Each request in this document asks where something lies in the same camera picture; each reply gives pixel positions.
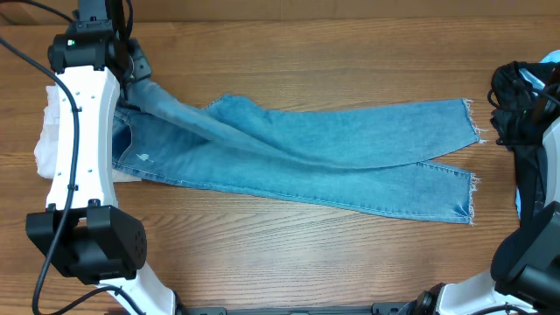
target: blue jeans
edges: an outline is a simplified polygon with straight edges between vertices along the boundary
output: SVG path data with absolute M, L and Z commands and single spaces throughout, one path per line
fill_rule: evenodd
M 475 177 L 432 158 L 480 140 L 465 100 L 336 113 L 263 110 L 225 95 L 198 109 L 149 80 L 117 108 L 113 166 L 176 186 L 394 218 L 472 223 Z

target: white cloth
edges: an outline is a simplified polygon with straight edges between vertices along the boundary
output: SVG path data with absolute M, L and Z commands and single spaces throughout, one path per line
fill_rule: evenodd
M 35 162 L 39 176 L 52 179 L 56 170 L 56 156 L 59 147 L 59 125 L 60 107 L 59 93 L 57 87 L 46 87 L 46 99 L 48 103 L 45 108 L 43 119 L 43 130 L 35 146 Z M 121 171 L 113 171 L 113 182 L 133 182 L 141 179 Z

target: black cable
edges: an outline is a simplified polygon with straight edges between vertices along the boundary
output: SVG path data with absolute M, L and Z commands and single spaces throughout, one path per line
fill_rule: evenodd
M 124 298 L 130 304 L 130 307 L 132 307 L 134 312 L 136 312 L 137 314 L 140 314 L 140 315 L 145 315 L 146 314 L 145 312 L 142 312 L 142 310 L 140 310 L 138 305 L 136 303 L 134 303 L 132 298 L 128 294 L 126 294 L 126 292 L 124 292 L 123 289 L 121 289 L 119 287 L 116 287 L 114 285 L 108 285 L 106 287 L 102 287 L 102 288 L 99 288 L 99 289 L 92 290 L 89 293 L 85 294 L 83 297 L 80 297 L 80 298 L 76 299 L 75 301 L 73 301 L 72 303 L 68 304 L 67 306 L 63 307 L 62 309 L 60 309 L 60 311 L 56 311 L 56 312 L 48 314 L 48 315 L 64 314 L 65 312 L 68 312 L 68 311 L 72 310 L 74 307 L 76 307 L 80 303 L 84 302 L 85 300 L 91 298 L 92 296 L 95 296 L 95 295 L 97 295 L 99 293 L 102 293 L 102 292 L 108 292 L 108 291 L 113 291 L 116 296 L 121 295 L 122 298 Z
M 556 98 L 554 98 L 554 96 L 552 96 L 552 95 L 550 95 L 550 94 L 548 94 L 548 93 L 546 93 L 546 92 L 543 92 L 543 91 L 541 91 L 541 90 L 538 89 L 538 88 L 531 87 L 531 88 L 529 88 L 529 89 L 530 89 L 532 92 L 535 92 L 535 93 L 537 93 L 538 95 L 543 96 L 544 98 L 546 98 L 546 99 L 548 99 L 549 101 L 553 102 L 553 103 L 554 103 L 556 106 L 558 106 L 558 108 L 560 109 L 560 101 L 558 101 Z
M 504 305 L 495 306 L 495 307 L 488 307 L 487 309 L 484 309 L 484 310 L 481 310 L 481 311 L 476 311 L 476 312 L 472 313 L 471 315 L 486 315 L 486 314 L 490 314 L 490 313 L 493 313 L 493 312 L 500 312 L 500 311 L 506 311 L 506 312 L 514 311 L 514 312 L 517 312 L 519 315 L 529 315 L 529 313 L 526 312 L 525 310 L 523 310 L 521 307 L 513 306 L 511 304 L 504 304 Z
M 15 2 L 36 6 L 38 8 L 41 8 L 43 10 L 47 10 L 51 13 L 54 13 L 54 14 L 58 15 L 59 17 L 64 18 L 66 21 L 68 21 L 70 23 L 73 22 L 72 18 L 69 17 L 68 15 L 66 15 L 66 14 L 64 14 L 64 13 L 58 11 L 58 10 L 55 10 L 55 9 L 49 7 L 49 6 L 46 6 L 42 3 L 37 3 L 37 2 L 31 1 L 31 0 L 0 0 L 0 4 L 15 3 Z
M 495 92 L 494 92 L 493 89 L 490 89 L 490 91 L 488 91 L 488 95 L 486 96 L 486 98 L 488 99 L 488 102 L 489 102 L 492 106 L 496 107 L 497 109 L 502 109 L 502 108 L 500 108 L 500 105 L 498 105 L 498 104 L 496 104 L 496 103 L 494 102 L 494 100 L 492 99 L 492 95 L 495 95 Z
M 126 23 L 126 32 L 127 32 L 127 39 L 130 39 L 130 35 L 132 35 L 132 2 L 130 0 L 126 0 L 126 4 L 129 6 L 129 20 Z

